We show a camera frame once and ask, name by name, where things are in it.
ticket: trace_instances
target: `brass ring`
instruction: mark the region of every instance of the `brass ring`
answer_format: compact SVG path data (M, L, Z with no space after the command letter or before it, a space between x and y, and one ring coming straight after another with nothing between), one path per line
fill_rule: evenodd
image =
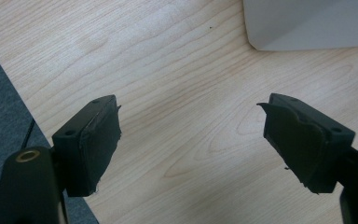
M20 155L17 156L16 162L26 162L31 161L38 157L40 155L40 152L38 150L27 150L20 153Z

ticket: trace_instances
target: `gray carpet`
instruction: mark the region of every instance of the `gray carpet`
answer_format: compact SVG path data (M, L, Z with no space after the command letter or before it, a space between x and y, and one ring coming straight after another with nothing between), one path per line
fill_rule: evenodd
M21 148L31 120L31 114L0 66L0 174L5 159ZM48 147L37 125L28 142L28 147L33 146ZM98 223L83 198L65 196L65 202L71 223Z

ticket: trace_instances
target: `white object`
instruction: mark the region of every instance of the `white object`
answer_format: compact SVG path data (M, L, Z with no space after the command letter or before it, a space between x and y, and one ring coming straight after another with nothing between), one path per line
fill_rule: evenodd
M243 6L256 49L358 47L358 1L243 0Z

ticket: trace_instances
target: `light wood desk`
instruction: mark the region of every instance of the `light wood desk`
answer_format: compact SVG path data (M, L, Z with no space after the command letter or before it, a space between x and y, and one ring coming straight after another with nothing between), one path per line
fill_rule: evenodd
M255 104L292 95L358 147L358 48L256 51L241 0L0 1L0 64L49 140L117 96L123 135L86 198L101 223L341 222L341 187L285 171Z

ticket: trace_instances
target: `wooden table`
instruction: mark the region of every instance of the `wooden table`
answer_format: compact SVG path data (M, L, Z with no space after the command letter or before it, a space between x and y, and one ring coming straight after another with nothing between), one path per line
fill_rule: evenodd
M358 48L256 51L241 0L0 1L0 64L50 142L117 96L122 139L86 198L101 223L341 222L342 187L285 171L255 104L292 95L358 147Z

